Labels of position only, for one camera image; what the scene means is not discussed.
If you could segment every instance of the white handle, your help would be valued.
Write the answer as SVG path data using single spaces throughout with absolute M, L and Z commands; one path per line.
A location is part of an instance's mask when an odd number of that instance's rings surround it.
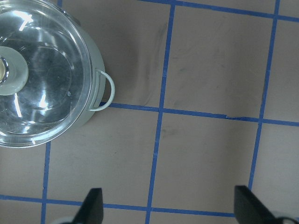
M 99 106 L 98 108 L 89 109 L 90 111 L 102 111 L 102 110 L 106 109 L 107 107 L 110 106 L 110 104 L 112 103 L 112 100 L 115 96 L 115 85 L 114 85 L 112 78 L 107 73 L 100 71 L 99 69 L 96 69 L 96 70 L 98 71 L 97 74 L 99 74 L 99 76 L 100 76 L 100 74 L 102 74 L 109 81 L 109 83 L 111 85 L 111 94 L 110 94 L 109 100 L 103 106 Z

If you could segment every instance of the pot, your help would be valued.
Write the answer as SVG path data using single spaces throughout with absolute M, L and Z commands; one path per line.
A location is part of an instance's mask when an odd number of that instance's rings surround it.
M 79 22 L 44 0 L 0 1 L 0 146 L 32 147 L 86 123 L 115 93 Z M 99 107 L 106 79 L 109 100 Z

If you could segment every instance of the pot lid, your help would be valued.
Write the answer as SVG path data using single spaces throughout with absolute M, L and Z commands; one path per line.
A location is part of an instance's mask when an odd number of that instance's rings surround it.
M 86 44 L 64 12 L 43 0 L 0 1 L 0 24 L 0 146 L 45 143 L 86 106 Z

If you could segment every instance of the glass lid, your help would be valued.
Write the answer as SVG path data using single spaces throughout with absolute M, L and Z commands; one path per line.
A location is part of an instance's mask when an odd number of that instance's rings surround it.
M 0 1 L 0 146 L 67 130 L 91 90 L 91 60 L 72 21 L 43 0 Z

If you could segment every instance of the black object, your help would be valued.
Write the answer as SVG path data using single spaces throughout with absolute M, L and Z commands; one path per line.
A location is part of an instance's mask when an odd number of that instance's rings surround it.
M 235 186 L 234 214 L 239 224 L 299 224 L 289 217 L 275 218 L 246 186 Z
M 102 189 L 93 188 L 89 191 L 73 221 L 64 224 L 101 224 L 103 217 Z

